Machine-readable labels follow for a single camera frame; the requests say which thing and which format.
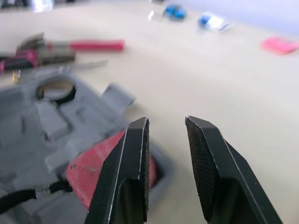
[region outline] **red object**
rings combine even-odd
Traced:
[[[262,48],[276,54],[288,54],[296,51],[299,44],[280,37],[271,37],[262,42]]]
[[[74,51],[122,51],[124,40],[115,41],[71,41],[69,43],[47,42],[47,48],[69,48]]]
[[[98,182],[104,160],[122,138],[124,132],[93,146],[74,159],[66,170],[66,178],[78,198],[88,209],[93,192]],[[156,165],[153,158],[149,159],[149,187],[156,181]]]
[[[15,56],[0,61],[0,72],[5,72],[6,68],[11,69],[27,69],[38,67],[37,54],[34,50],[26,50],[17,52]]]

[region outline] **black wire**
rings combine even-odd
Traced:
[[[37,192],[41,192],[42,194],[44,193],[44,195],[47,195],[47,192],[50,192],[50,194],[54,194],[59,190],[72,192],[72,188],[69,185],[68,181],[60,180],[53,184],[50,184],[49,187],[43,188],[42,190],[26,189],[5,195],[4,197],[0,198],[0,215],[23,202],[26,202],[30,199],[37,199]]]

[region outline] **blue toy car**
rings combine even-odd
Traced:
[[[183,9],[180,5],[168,5],[164,10],[164,16],[167,16],[171,19],[182,20],[186,17],[186,10]]]

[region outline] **tool case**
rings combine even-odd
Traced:
[[[71,74],[42,77],[0,91],[0,197],[65,178],[68,164],[128,127],[123,111],[134,97],[116,84],[97,96]],[[157,180],[149,208],[174,175],[172,161],[151,143]],[[1,224],[83,224],[87,209],[74,192],[22,203]]]

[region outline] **table surface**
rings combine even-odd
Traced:
[[[220,35],[202,32],[199,12],[173,22],[162,17],[164,7],[112,1],[1,13],[1,50],[14,51],[41,31],[52,40],[126,40],[123,53],[79,54],[80,63],[109,63],[77,74],[97,92],[117,82],[134,94],[137,101],[125,115],[149,117],[151,137],[176,162],[174,184],[149,223],[206,223],[192,176],[186,115],[218,126],[249,162],[283,222],[298,223],[299,55],[260,49],[261,41],[275,35],[270,31],[234,23]],[[8,84],[11,77],[3,76],[1,85]]]

